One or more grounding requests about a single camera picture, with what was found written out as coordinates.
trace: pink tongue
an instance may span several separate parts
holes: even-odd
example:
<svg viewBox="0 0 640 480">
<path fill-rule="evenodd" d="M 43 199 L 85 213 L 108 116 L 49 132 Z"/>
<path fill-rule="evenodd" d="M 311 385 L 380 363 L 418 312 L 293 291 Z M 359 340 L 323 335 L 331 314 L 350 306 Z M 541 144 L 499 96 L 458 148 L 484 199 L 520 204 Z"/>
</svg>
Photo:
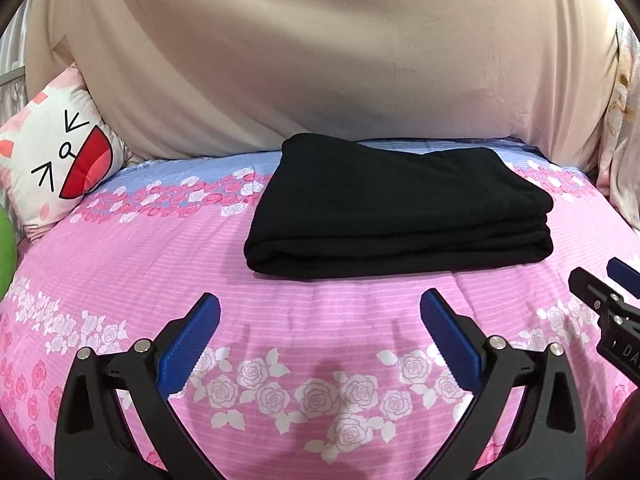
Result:
<svg viewBox="0 0 640 480">
<path fill-rule="evenodd" d="M 107 173 L 109 173 L 109 166 L 111 165 L 111 152 L 104 152 L 98 160 L 89 168 L 84 180 L 84 192 L 86 193 L 90 189 L 93 189 L 101 179 L 103 179 Z"/>
</svg>

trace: bedsheet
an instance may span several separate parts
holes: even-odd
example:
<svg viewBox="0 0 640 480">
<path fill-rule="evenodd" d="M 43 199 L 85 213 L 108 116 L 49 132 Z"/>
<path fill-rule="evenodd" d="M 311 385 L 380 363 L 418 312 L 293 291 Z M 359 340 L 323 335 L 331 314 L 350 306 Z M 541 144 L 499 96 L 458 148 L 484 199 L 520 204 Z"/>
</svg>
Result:
<svg viewBox="0 0 640 480">
<path fill-rule="evenodd" d="M 170 402 L 229 480 L 413 479 L 472 398 L 420 321 L 418 300 L 433 286 L 457 313 L 518 348 L 562 344 L 596 448 L 634 387 L 596 354 L 596 315 L 572 297 L 567 279 L 576 266 L 604 277 L 613 256 L 640 269 L 640 239 L 580 171 L 522 143 L 368 145 L 494 149 L 554 198 L 553 254 L 487 271 L 277 280 L 252 273 L 242 245 L 279 153 L 122 170 L 29 250 L 0 304 L 0 408 L 46 471 L 78 348 L 127 349 L 205 291 L 220 298 L 222 321 Z M 381 200 L 411 207 L 392 195 Z M 143 456 L 160 465 L 130 397 L 118 395 Z M 499 453 L 517 401 L 514 394 L 481 464 Z"/>
</svg>

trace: blue textured pad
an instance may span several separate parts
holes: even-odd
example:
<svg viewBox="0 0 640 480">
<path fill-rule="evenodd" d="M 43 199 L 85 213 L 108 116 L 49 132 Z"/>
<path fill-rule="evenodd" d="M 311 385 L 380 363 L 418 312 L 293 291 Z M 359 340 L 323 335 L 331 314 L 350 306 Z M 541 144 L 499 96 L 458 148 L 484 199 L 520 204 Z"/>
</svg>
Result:
<svg viewBox="0 0 640 480">
<path fill-rule="evenodd" d="M 609 260 L 607 275 L 640 300 L 640 272 L 617 258 Z"/>
<path fill-rule="evenodd" d="M 182 390 L 219 324 L 220 302 L 213 294 L 206 294 L 158 361 L 156 386 L 163 398 Z"/>
<path fill-rule="evenodd" d="M 433 337 L 458 386 L 478 394 L 482 390 L 482 359 L 462 332 L 452 309 L 430 288 L 420 298 L 420 317 Z"/>
</svg>

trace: metal pin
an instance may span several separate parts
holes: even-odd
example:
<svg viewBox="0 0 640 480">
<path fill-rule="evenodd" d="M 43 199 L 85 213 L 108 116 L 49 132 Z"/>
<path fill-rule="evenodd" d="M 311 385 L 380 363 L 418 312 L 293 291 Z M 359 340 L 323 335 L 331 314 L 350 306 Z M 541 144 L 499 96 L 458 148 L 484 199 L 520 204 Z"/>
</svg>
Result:
<svg viewBox="0 0 640 480">
<path fill-rule="evenodd" d="M 499 335 L 494 335 L 489 338 L 489 345 L 496 350 L 503 350 L 507 348 L 507 341 Z"/>
<path fill-rule="evenodd" d="M 555 355 L 560 357 L 562 354 L 564 354 L 564 348 L 562 348 L 561 345 L 559 345 L 558 343 L 551 343 L 551 345 L 549 345 L 549 351 Z"/>
<path fill-rule="evenodd" d="M 78 359 L 82 359 L 83 361 L 85 359 L 88 359 L 90 355 L 91 355 L 91 349 L 88 346 L 83 346 L 81 349 L 78 350 L 78 353 L 76 353 L 76 357 Z"/>
<path fill-rule="evenodd" d="M 138 339 L 135 343 L 133 343 L 133 349 L 143 354 L 151 348 L 151 341 L 149 339 Z"/>
</svg>

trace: red mouth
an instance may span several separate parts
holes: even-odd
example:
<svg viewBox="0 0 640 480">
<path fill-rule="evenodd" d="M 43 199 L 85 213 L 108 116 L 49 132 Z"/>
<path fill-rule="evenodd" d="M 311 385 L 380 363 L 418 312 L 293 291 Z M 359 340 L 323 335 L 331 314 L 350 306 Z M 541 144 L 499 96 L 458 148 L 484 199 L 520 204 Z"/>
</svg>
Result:
<svg viewBox="0 0 640 480">
<path fill-rule="evenodd" d="M 109 173 L 113 164 L 113 150 L 109 139 L 98 126 L 94 126 L 60 190 L 60 198 L 73 200 L 93 189 Z"/>
</svg>

